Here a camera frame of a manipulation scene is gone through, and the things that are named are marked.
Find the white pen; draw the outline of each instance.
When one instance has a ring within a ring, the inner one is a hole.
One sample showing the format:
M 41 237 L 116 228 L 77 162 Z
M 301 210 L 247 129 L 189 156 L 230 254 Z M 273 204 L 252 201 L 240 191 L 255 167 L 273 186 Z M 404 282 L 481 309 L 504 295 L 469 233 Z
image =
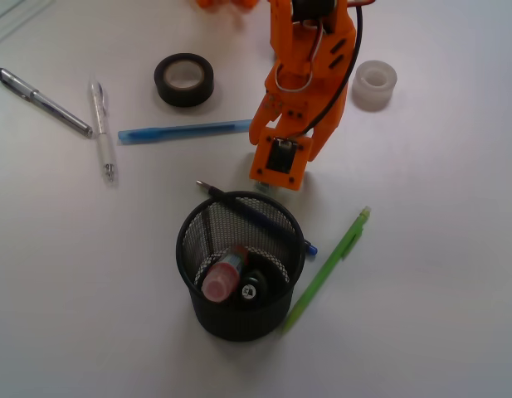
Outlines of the white pen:
M 99 142 L 99 154 L 102 164 L 103 174 L 108 182 L 115 179 L 115 160 L 114 152 L 108 135 L 108 124 L 106 123 L 106 107 L 105 93 L 100 83 L 95 77 L 90 78 L 91 98 L 95 110 L 95 118 L 97 119 L 97 141 Z

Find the silver pen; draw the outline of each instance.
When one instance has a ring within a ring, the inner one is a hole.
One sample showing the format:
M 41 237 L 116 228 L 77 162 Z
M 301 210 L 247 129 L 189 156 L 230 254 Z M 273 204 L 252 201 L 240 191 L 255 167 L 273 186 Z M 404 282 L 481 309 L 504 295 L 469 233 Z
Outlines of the silver pen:
M 42 108 L 53 117 L 59 119 L 61 122 L 71 126 L 74 130 L 84 135 L 86 138 L 91 138 L 93 129 L 88 124 L 77 118 L 71 112 L 62 108 L 59 104 L 48 99 L 40 91 L 23 81 L 16 75 L 13 75 L 8 70 L 0 68 L 0 81 L 12 91 L 14 94 L 19 95 L 27 102 L 32 102 L 39 108 Z
M 97 119 L 97 141 L 99 142 L 99 154 L 103 174 L 108 182 L 115 179 L 115 160 L 110 136 L 108 135 L 108 124 L 106 123 L 105 93 L 102 86 L 95 77 L 90 78 L 90 92 L 93 99 L 95 118 Z

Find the pen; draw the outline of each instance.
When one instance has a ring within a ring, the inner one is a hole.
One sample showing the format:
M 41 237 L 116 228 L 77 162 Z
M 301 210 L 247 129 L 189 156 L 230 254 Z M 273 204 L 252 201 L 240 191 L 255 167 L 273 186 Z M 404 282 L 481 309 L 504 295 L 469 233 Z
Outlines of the pen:
M 99 143 L 102 172 L 108 182 L 113 182 L 115 179 L 115 160 L 110 136 L 108 135 L 108 124 L 106 123 L 105 93 L 103 87 L 93 76 L 90 78 L 90 93 L 95 111 L 95 119 L 97 120 L 97 131 L 99 133 L 97 142 Z
M 358 238 L 360 238 L 363 234 L 363 226 L 370 217 L 370 211 L 371 209 L 368 206 L 364 207 L 363 211 L 361 211 L 361 214 L 359 214 L 355 222 L 349 228 L 348 232 L 346 232 L 346 235 L 344 235 L 337 247 L 335 247 L 333 253 L 331 253 L 325 264 L 322 265 L 322 268 L 318 274 L 313 278 L 310 285 L 301 295 L 300 299 L 292 308 L 292 311 L 290 311 L 289 316 L 286 318 L 282 329 L 283 334 L 287 333 L 300 318 L 313 297 L 324 284 L 325 280 L 329 277 L 329 274 L 331 274 L 331 271 L 333 271 L 337 263 L 341 260 L 344 260 L 348 253 L 353 249 L 357 243 Z
M 155 143 L 165 139 L 197 137 L 218 133 L 245 133 L 251 120 L 193 124 L 174 127 L 151 127 L 148 129 L 119 131 L 121 143 Z
M 281 226 L 277 225 L 273 220 L 269 219 L 264 214 L 260 213 L 259 211 L 252 209 L 250 206 L 245 205 L 241 201 L 238 201 L 237 199 L 224 197 L 224 192 L 221 191 L 219 188 L 214 187 L 212 185 L 206 184 L 202 181 L 197 181 L 197 185 L 207 190 L 207 193 L 210 197 L 215 197 L 217 199 L 223 199 L 223 202 L 230 207 L 230 209 L 236 211 L 237 213 L 242 214 L 246 218 L 248 218 L 250 221 L 254 222 L 258 226 L 261 226 L 265 229 L 267 229 L 270 232 L 275 233 L 280 238 L 287 240 L 292 245 L 296 242 L 296 237 L 289 231 L 284 230 Z M 314 247 L 311 242 L 308 240 L 304 240 L 305 243 L 305 251 L 309 255 L 316 255 L 318 253 L 318 249 Z
M 40 91 L 23 81 L 16 75 L 13 75 L 8 70 L 0 68 L 0 81 L 14 94 L 19 95 L 27 102 L 32 102 L 39 108 L 45 110 L 54 118 L 59 119 L 61 122 L 71 126 L 73 129 L 84 135 L 86 138 L 91 138 L 93 129 L 82 120 L 77 118 L 71 112 L 62 108 L 59 104 L 48 99 Z

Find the white tape roll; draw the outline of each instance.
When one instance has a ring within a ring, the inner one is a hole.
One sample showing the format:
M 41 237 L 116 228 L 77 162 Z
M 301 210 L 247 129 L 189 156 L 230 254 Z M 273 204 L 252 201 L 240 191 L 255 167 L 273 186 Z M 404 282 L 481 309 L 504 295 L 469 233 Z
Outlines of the white tape roll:
M 366 110 L 384 108 L 397 82 L 394 68 L 382 61 L 366 61 L 357 68 L 352 84 L 356 104 Z

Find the pen holder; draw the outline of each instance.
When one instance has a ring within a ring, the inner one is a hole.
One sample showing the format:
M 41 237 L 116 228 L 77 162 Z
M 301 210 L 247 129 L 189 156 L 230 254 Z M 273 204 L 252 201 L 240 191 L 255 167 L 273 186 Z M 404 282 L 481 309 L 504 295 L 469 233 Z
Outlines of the pen holder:
M 232 199 L 289 231 L 288 238 L 281 239 L 275 231 L 232 210 L 225 202 Z M 255 308 L 244 307 L 237 291 L 222 303 L 202 294 L 210 266 L 237 245 L 249 252 L 242 273 L 257 270 L 268 284 L 266 299 Z M 189 215 L 178 235 L 176 257 L 200 324 L 215 336 L 245 342 L 271 332 L 289 311 L 293 288 L 304 268 L 304 236 L 295 218 L 276 201 L 253 192 L 228 192 L 222 198 L 208 199 Z

